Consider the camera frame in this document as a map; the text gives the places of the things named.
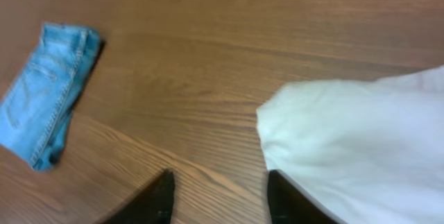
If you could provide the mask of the beige cotton shorts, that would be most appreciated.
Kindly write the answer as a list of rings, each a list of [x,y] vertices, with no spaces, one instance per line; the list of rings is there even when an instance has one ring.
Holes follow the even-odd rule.
[[[257,131],[267,169],[338,222],[443,222],[442,67],[286,84]]]

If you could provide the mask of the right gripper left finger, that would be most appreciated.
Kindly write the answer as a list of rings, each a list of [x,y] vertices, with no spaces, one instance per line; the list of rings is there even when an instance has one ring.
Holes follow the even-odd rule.
[[[102,224],[170,224],[175,200],[175,175],[164,170]]]

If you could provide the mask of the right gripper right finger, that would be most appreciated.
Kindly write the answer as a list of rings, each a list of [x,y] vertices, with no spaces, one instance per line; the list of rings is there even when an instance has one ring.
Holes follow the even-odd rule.
[[[335,215],[294,186],[278,170],[268,172],[267,203],[272,224],[339,224]]]

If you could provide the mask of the folded blue denim jeans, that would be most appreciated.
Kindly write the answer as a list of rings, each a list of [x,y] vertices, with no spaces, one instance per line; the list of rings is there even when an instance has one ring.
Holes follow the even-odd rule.
[[[85,26],[44,24],[38,45],[1,103],[1,145],[35,171],[59,161],[73,106],[102,47]]]

